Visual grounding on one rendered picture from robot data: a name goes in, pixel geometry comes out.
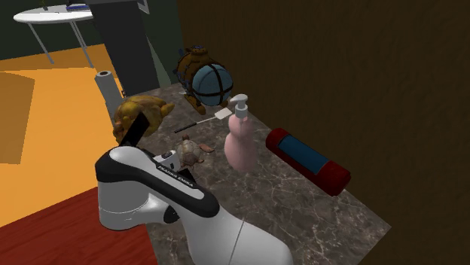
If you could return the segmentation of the yellow brown lumpy figure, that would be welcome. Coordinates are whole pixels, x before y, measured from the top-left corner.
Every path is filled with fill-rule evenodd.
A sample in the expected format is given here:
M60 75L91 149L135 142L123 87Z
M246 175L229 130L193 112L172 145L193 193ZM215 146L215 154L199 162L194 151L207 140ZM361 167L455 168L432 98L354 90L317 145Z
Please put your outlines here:
M149 127L146 129L143 136L149 137L157 131L165 116L167 116L174 107L174 104L167 104L164 100L156 96L131 96L126 98L117 107L114 113L113 135L116 142L121 143L123 137L132 125L132 122L140 112L146 116L149 122Z

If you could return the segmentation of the grey paper towel roll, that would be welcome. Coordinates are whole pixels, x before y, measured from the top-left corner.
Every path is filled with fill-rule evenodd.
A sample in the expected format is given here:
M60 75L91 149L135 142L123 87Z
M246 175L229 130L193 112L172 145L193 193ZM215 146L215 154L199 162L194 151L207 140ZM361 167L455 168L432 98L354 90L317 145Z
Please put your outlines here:
M114 76L110 71L98 72L94 80L105 100L111 123L114 124L114 114L123 102L121 91L118 89Z

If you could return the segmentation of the brown turtle figure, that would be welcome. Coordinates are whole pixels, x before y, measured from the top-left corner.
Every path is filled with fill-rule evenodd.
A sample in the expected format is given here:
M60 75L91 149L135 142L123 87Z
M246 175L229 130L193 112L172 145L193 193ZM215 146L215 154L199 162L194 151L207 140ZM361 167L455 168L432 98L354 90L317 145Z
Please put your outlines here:
M188 134L182 136L182 142L176 146L176 153L182 168L193 167L197 163L203 163L202 153L212 153L215 149L206 144L197 144Z

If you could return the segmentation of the brown diving helmet blue globe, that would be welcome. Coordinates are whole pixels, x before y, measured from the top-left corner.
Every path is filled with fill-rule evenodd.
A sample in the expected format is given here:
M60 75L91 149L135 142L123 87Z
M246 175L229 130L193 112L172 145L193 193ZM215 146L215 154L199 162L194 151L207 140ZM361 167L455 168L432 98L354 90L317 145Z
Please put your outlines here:
M182 85L183 96L197 113L204 115L206 106L226 107L233 89L230 72L214 60L202 45L179 49L173 73Z

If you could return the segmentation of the pink soap dispenser white pump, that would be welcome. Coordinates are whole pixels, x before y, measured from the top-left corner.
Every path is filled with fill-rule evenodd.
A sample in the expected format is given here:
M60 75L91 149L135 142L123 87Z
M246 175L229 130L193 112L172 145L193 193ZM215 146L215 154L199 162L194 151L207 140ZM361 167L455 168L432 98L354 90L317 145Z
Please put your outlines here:
M230 132L224 142L224 154L228 163L238 172L251 171L257 160L257 148L253 139L253 125L248 117L248 96L238 94L230 99L235 102L234 114L229 117Z

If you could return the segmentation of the white round table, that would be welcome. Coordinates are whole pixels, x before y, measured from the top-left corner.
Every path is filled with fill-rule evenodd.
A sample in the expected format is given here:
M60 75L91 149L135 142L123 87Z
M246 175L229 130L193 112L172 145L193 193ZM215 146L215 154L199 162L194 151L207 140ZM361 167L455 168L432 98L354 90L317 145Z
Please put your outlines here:
M54 5L46 6L44 8L35 8L15 14L13 19L18 23L25 23L29 26L51 64L54 64L54 61L41 41L38 33L35 31L33 25L68 23L71 26L90 67L93 69L94 66L87 53L87 45L77 26L78 21L93 19L92 12L89 9L84 8L84 6L85 4L72 4L69 6Z

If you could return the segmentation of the red cylinder blue panel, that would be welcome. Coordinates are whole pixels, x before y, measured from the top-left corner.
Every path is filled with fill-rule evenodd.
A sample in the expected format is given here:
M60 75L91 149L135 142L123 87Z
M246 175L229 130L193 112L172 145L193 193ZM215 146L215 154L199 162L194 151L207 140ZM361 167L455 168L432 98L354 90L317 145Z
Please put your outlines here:
M265 145L329 196L339 195L351 179L347 169L324 157L283 128L273 129L267 135Z

